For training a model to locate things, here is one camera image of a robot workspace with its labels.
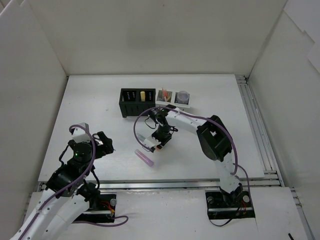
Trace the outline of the red thin pen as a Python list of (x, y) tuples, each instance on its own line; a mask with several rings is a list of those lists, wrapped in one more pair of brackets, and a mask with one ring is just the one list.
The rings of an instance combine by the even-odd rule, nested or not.
[(167, 102), (167, 97), (168, 97), (167, 90), (162, 88), (161, 91), (162, 91), (162, 96), (163, 96), (164, 101)]

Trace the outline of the orange highlighter marker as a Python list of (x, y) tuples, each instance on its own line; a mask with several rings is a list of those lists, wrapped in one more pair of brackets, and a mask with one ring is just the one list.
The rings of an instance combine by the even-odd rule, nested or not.
[(159, 145), (156, 145), (155, 148), (157, 151), (160, 151), (162, 149), (162, 146), (159, 144)]

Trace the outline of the yellow highlighter marker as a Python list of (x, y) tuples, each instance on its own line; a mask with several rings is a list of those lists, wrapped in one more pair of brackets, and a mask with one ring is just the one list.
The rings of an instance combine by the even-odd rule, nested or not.
[(140, 101), (145, 102), (146, 101), (146, 93), (145, 91), (140, 92)]

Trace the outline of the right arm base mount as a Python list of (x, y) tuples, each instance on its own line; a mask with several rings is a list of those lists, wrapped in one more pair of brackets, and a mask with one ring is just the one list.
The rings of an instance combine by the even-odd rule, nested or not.
[(224, 227), (233, 220), (255, 219), (256, 214), (250, 193), (244, 190), (234, 203), (227, 204), (219, 191), (206, 191), (206, 213), (216, 227)]

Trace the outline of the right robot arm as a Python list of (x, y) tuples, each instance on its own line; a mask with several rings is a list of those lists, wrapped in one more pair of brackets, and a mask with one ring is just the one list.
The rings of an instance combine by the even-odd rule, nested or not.
[(143, 145), (150, 151), (162, 149), (173, 134), (183, 129), (197, 136), (204, 155), (214, 161), (220, 181), (221, 200), (227, 206), (235, 205), (243, 191), (242, 184), (235, 176), (234, 160), (238, 160), (235, 144), (220, 118), (195, 116), (186, 113), (173, 105), (148, 111), (148, 117), (158, 126), (152, 135), (146, 138)]

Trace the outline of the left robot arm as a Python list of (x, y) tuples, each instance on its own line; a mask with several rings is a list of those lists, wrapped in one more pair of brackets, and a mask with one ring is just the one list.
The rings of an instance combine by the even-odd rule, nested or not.
[(112, 222), (114, 208), (101, 196), (94, 161), (114, 152), (104, 132), (71, 130), (67, 147), (73, 156), (51, 175), (36, 207), (12, 237), (14, 240), (56, 240), (73, 223), (104, 226)]

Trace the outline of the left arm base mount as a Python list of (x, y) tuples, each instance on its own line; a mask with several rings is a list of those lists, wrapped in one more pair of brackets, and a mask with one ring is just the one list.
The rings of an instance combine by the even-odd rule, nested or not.
[(115, 203), (112, 205), (111, 200), (116, 201), (116, 194), (101, 194), (92, 182), (83, 184), (77, 191), (77, 195), (84, 197), (89, 203), (89, 208), (79, 215), (75, 221), (89, 222), (95, 224), (109, 224), (115, 222)]

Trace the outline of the clear jar purple clips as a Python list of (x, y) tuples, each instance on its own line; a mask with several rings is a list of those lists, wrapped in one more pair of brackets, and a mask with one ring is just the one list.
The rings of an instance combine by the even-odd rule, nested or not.
[(187, 91), (181, 90), (177, 92), (175, 96), (175, 103), (183, 105), (189, 104), (190, 94)]

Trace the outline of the green highlighter marker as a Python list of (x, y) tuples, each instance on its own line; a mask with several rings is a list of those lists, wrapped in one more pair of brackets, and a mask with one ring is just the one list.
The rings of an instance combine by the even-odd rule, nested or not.
[(143, 135), (137, 134), (137, 138), (141, 141), (144, 142), (145, 141), (145, 137)]

